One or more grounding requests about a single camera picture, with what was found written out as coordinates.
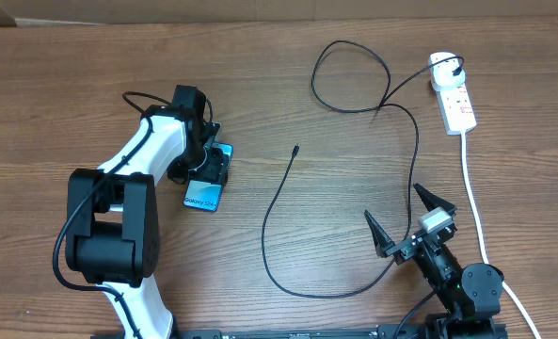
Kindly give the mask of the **blue Galaxy smartphone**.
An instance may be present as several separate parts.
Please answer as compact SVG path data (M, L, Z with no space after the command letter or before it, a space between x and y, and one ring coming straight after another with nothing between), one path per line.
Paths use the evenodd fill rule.
M233 156L233 146L228 143L218 142L220 148L230 156L230 164ZM218 209L223 188L225 185L215 185L192 180L188 182L183 204L187 207L196 208L208 212L215 212Z

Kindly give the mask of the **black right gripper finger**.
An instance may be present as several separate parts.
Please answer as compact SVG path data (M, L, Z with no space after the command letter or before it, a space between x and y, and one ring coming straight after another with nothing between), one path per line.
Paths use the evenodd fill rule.
M371 230L377 256L381 258L389 257L387 251L394 246L394 242L391 237L385 232L368 210L364 211L364 217L367 221L369 229Z
M454 215L456 212L456 206L451 202L448 202L439 196L431 193L428 189L426 189L421 184L414 184L413 185L415 191L419 195L423 205L427 209L428 212L431 212L437 208L442 208L446 213L449 215Z

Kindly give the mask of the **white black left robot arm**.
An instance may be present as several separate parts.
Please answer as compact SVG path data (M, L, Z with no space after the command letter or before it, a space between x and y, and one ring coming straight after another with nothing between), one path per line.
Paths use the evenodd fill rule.
M102 292L121 338L176 338L176 317L154 271L161 252L156 188L183 185L183 204L217 210L233 156L216 137L213 107L196 87L140 107L136 133L97 169L76 169L68 182L67 220L54 244L53 271L68 289Z

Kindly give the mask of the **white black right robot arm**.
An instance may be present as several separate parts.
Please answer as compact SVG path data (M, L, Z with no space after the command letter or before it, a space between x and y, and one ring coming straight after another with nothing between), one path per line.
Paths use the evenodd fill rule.
M456 206L414 186L427 213L420 230L395 243L369 212L364 217L371 230L375 251L396 265L414 261L431 292L397 325L379 325L379 338L506 338L506 326L494 322L501 311L503 273L490 264L462 267L446 246L454 237Z

